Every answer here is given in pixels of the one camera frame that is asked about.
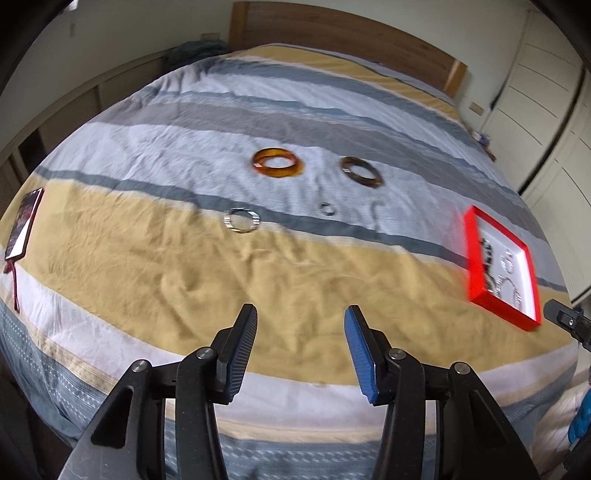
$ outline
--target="gray stripe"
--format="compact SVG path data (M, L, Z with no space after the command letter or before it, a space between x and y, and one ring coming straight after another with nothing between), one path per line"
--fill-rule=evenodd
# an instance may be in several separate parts
M236 207L239 203L239 205L242 207L256 211L260 215L263 222L277 223L290 230L312 233L314 235L320 236L344 236L389 246L398 245L413 254L428 255L430 257L440 258L442 260L452 262L461 268L466 268L467 265L467 260L464 256L459 255L441 245L402 235L388 235L385 233L375 232L362 226L350 225L337 220L320 219L301 215L289 215L287 213L275 212L271 209L253 203L236 202L235 200L225 199L219 196L197 194L191 192L190 190L176 186L161 186L137 180L117 180L103 175L85 174L75 170L53 171L43 166L39 166L35 170L35 173L47 180L76 180L86 185L97 185L115 191L143 192L154 197L175 200L179 202L187 202L199 208L217 212L223 212L232 207ZM566 291L564 286L553 284L543 278L538 278L537 281L538 284L553 288L557 291Z
M368 83L361 82L349 77L339 77L315 70L309 70L302 67L268 64L245 60L212 58L209 61L201 61L192 66L197 69L199 74L242 74L267 78L285 78L295 82L314 83L316 85L327 85L349 92L355 92L375 100L385 105L400 108L416 117L435 125L444 132L450 134L453 138L464 145L473 146L475 140L460 125L446 119L439 113L428 110L425 107L414 103L413 101L389 93L385 90L373 87Z
M417 150L419 153L428 151L435 154L439 159L447 161L463 173L473 177L476 181L491 185L492 188L497 189L501 194L504 194L509 199L513 200L516 205L522 205L521 197L519 197L514 190L501 185L495 180L495 178L491 177L489 175L490 171L482 169L482 165L477 166L469 163L463 157L455 157L443 151L440 147L433 146L420 139L414 138L408 133L402 132L396 127L388 125L375 118L356 115L340 108L319 108L310 106L297 100L259 98L252 95L236 95L233 92L171 92L168 90L161 90L158 87L147 86L143 88L140 95L146 95L147 98L157 98L158 100L155 103L158 105L171 103L169 102L169 99L172 99L174 103L187 102L199 106L205 103L221 108L228 106L245 106L252 110L253 113L260 112L264 115L269 115L270 113L292 113L296 116L314 118L316 121L323 123L337 123L371 132L381 131L396 138L410 148Z
M241 105L220 107L205 102L198 105L183 102L145 105L144 101L132 102L131 99L122 102L91 122L130 126L173 125L198 131L244 134L303 147L322 147L337 155L377 161L418 174L433 185L487 205L514 225L545 240L538 222L517 194L513 193L512 201L494 181L480 181L485 177L481 172L468 175L445 161L443 154L427 150L419 153L416 145L393 135L336 122L327 125L330 118L319 121L288 112L257 114L252 107Z

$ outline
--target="blue object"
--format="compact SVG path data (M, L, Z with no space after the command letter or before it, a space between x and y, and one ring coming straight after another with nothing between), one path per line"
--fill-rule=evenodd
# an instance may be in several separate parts
M351 352L361 393L368 398L370 403L374 403L378 399L375 363L351 307L345 310L345 336L349 344L349 351Z
M585 395L579 411L574 416L569 427L569 442L582 438L589 429L591 423L591 390Z

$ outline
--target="wall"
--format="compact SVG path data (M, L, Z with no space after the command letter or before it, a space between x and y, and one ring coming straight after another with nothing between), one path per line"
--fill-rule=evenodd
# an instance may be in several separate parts
M457 98L479 128L511 66L527 0L300 0L391 24L468 65ZM83 82L126 61L200 33L228 33L230 0L80 0L39 36L0 96L0 150L44 108Z

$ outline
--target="jewelry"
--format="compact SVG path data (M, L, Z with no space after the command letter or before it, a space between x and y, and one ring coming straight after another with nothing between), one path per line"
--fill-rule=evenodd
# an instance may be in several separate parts
M327 217L331 217L336 213L336 209L335 207L332 206L332 204L328 203L328 202L321 202L318 205L318 209L324 213Z
M252 225L249 228L236 228L233 224L232 224L232 215L234 215L236 212L246 212L248 213L248 215L251 216L252 218ZM253 212L252 210L249 210L247 208L243 208L243 207L238 207L238 208L230 208L229 210L226 210L224 212L223 215L223 222L224 224L232 231L232 232L237 232L237 233L248 233L248 232L253 232L254 230L256 230L258 228L258 226L261 223L261 217L259 217L256 212Z
M501 265L505 269L508 274L512 274L514 272L513 261L513 254L509 250L505 250L505 255L501 256Z
M482 240L480 240L480 244L482 245L482 248L484 249L484 261L482 262L482 267L484 268L486 289L490 293L492 293L493 295L496 295L495 279L491 275L492 245L486 238L483 238Z
M509 277L504 277L503 275L497 275L496 283L495 283L496 296L502 300L501 286L506 281L509 282L511 284L511 286L513 287L513 306L517 310L521 311L521 306L522 306L521 295L519 293L519 290L517 290L517 287L515 286L515 284L513 283L513 281Z
M374 177L370 178L357 175L351 170L351 167L353 166L365 168ZM343 157L340 159L340 168L351 180L356 181L361 185L365 185L366 187L372 187L373 189L376 189L384 184L384 179L382 178L381 173L374 166L370 165L365 160L361 160L360 158Z
M286 167L267 167L265 163L272 158L286 158L291 161L291 164ZM254 169L267 175L280 179L283 177L293 177L304 170L304 163L289 150L284 148L263 148L252 156L252 166Z

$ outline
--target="striped duvet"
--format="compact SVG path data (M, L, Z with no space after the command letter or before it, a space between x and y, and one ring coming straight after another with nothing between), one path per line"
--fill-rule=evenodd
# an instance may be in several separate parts
M250 166L291 150L303 174ZM384 178L354 183L339 159ZM574 371L577 349L549 322L525 333L466 300L461 217L476 205L524 240L541 301L568 303L538 223L421 82L343 55L271 45L165 75L57 147L0 221L6 244L25 192L43 186L21 312L0 277L0 348L41 417L74 443L131 362L180 360L231 325L243 303L259 329L241 393L216 407L230 478L367 478L385 410L356 385L343 313L419 360L463 360L524 443ZM336 210L325 216L321 202ZM246 235L223 211L261 217ZM426 470L434 409L427 405ZM174 476L174 403L167 473Z

